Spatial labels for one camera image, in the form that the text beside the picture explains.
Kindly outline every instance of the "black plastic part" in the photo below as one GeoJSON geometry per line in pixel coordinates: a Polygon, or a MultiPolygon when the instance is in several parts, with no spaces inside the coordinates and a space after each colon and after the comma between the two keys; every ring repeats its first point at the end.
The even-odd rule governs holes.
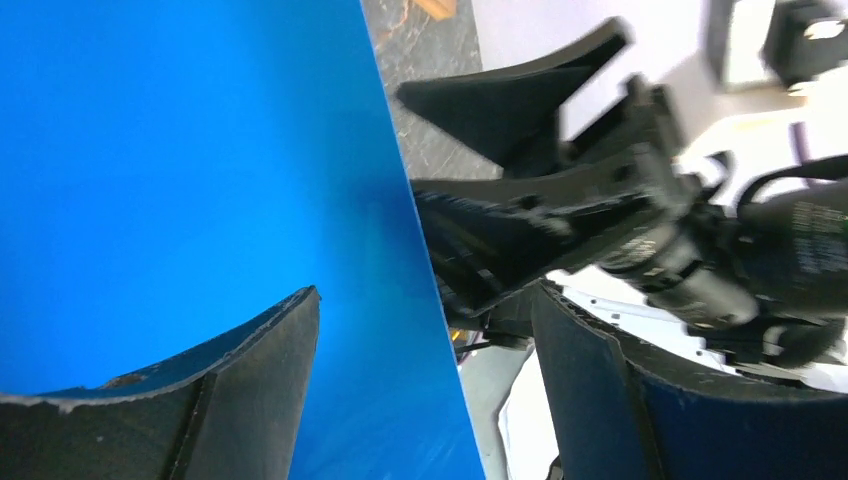
{"type": "MultiPolygon", "coordinates": [[[[799,320],[787,320],[785,323],[797,323],[799,320]]],[[[757,318],[745,325],[729,330],[704,330],[688,326],[686,334],[691,337],[704,339],[704,348],[724,353],[724,363],[737,366],[743,363],[765,363],[766,354],[763,351],[763,335],[775,326],[771,318],[757,318]]]]}
{"type": "Polygon", "coordinates": [[[99,389],[0,395],[0,479],[284,479],[312,370],[319,296],[99,389]]]}
{"type": "MultiPolygon", "coordinates": [[[[845,170],[848,158],[842,160],[845,170]]],[[[848,179],[740,206],[738,266],[752,292],[775,299],[769,303],[773,314],[844,317],[848,311],[846,219],[848,179]]]]}
{"type": "Polygon", "coordinates": [[[714,218],[702,210],[699,204],[685,219],[634,239],[601,267],[688,324],[725,329],[747,323],[759,315],[758,302],[720,257],[714,218]]]}
{"type": "Polygon", "coordinates": [[[551,467],[548,469],[548,478],[546,480],[565,480],[562,476],[562,460],[557,457],[551,462],[551,467]]]}
{"type": "Polygon", "coordinates": [[[477,317],[467,317],[452,310],[445,311],[445,317],[451,328],[480,331],[490,339],[515,337],[519,339],[517,345],[533,338],[529,310],[532,306],[525,296],[513,295],[477,317]]]}
{"type": "Polygon", "coordinates": [[[542,286],[536,349],[563,478],[848,478],[848,397],[731,376],[606,324],[542,286]]]}
{"type": "Polygon", "coordinates": [[[560,105],[628,43],[616,19],[550,55],[513,67],[406,82],[403,105],[483,157],[506,177],[557,170],[560,105]]]}
{"type": "Polygon", "coordinates": [[[795,325],[778,339],[783,351],[768,363],[783,368],[801,368],[815,361],[838,342],[845,333],[845,319],[835,319],[825,325],[795,325]]]}
{"type": "Polygon", "coordinates": [[[763,46],[763,59],[784,87],[809,82],[848,60],[848,29],[833,38],[811,39],[807,29],[822,20],[841,22],[824,0],[777,2],[763,46]]]}
{"type": "Polygon", "coordinates": [[[565,170],[494,181],[416,180],[443,301],[477,316],[550,270],[575,272],[679,218],[695,192],[671,169],[680,146],[661,89],[638,77],[569,145],[565,170]]]}

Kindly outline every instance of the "blue panel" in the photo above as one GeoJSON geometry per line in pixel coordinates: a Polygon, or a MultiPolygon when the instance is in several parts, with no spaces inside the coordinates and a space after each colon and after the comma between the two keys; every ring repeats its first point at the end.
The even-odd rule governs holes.
{"type": "Polygon", "coordinates": [[[358,2],[12,0],[0,66],[0,390],[316,284],[292,478],[483,477],[358,2]]]}

